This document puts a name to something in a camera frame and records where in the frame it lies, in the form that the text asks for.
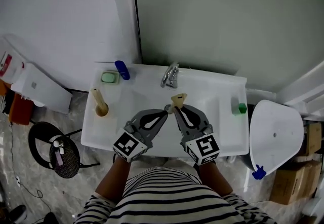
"toilet lid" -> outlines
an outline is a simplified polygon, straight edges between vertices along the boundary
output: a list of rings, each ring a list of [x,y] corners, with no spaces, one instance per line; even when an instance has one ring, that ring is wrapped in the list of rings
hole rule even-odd
[[[250,157],[254,169],[263,166],[267,175],[293,157],[304,137],[303,121],[293,108],[262,100],[250,123]]]

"cable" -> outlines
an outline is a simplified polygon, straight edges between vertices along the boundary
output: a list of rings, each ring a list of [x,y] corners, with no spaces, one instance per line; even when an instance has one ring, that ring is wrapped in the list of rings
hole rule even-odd
[[[11,162],[12,162],[12,170],[13,170],[13,172],[14,172],[14,175],[15,175],[15,179],[17,180],[17,182],[21,185],[21,186],[23,186],[25,189],[26,189],[26,191],[28,191],[28,193],[29,194],[31,194],[33,197],[35,197],[35,198],[38,198],[38,199],[40,199],[48,208],[49,208],[49,210],[50,210],[50,212],[52,212],[52,210],[51,210],[51,208],[49,207],[49,205],[45,202],[45,201],[43,201],[42,200],[42,198],[44,197],[44,195],[43,195],[43,193],[42,193],[42,191],[41,190],[36,190],[36,192],[37,192],[37,195],[34,195],[34,194],[32,194],[30,191],[29,191],[29,189],[27,189],[27,187],[25,186],[25,185],[23,185],[22,183],[21,183],[21,181],[17,178],[17,175],[16,175],[16,172],[15,172],[15,168],[14,168],[14,153],[13,153],[13,148],[14,148],[14,134],[13,134],[13,127],[12,127],[12,125],[13,125],[13,123],[10,123],[10,125],[9,125],[9,127],[10,127],[10,129],[11,129],[11,149],[10,149],[10,152],[11,152]],[[35,223],[37,223],[37,222],[39,222],[40,220],[42,220],[42,219],[44,219],[44,218],[40,218],[39,220],[36,220],[35,222],[33,222],[32,224],[35,224]]]

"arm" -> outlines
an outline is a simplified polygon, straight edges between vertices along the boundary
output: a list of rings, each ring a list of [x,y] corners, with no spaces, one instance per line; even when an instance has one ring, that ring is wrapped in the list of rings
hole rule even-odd
[[[203,185],[208,186],[218,193],[221,197],[233,192],[232,187],[218,170],[213,162],[199,166],[200,179]]]
[[[218,170],[216,164],[210,162],[199,166],[200,179],[203,185],[217,192],[224,200],[232,205],[243,216],[246,222],[275,224],[266,213],[257,207],[252,207],[240,196],[233,193],[232,187]]]
[[[131,163],[116,156],[109,172],[84,206],[82,213],[77,216],[75,224],[106,223],[113,208],[123,196],[130,166]]]

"person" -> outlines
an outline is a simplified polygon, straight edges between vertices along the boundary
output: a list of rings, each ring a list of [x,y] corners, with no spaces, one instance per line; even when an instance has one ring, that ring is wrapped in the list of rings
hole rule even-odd
[[[233,193],[215,162],[199,166],[199,175],[167,163],[128,179],[131,163],[117,156],[75,224],[276,223]]]

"white wall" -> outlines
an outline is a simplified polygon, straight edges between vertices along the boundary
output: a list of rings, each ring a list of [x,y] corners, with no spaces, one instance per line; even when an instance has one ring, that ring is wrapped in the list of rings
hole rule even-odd
[[[140,60],[132,0],[124,2],[0,0],[0,28],[56,81],[88,91],[94,61]]]
[[[279,91],[324,60],[324,0],[138,0],[143,62]]]

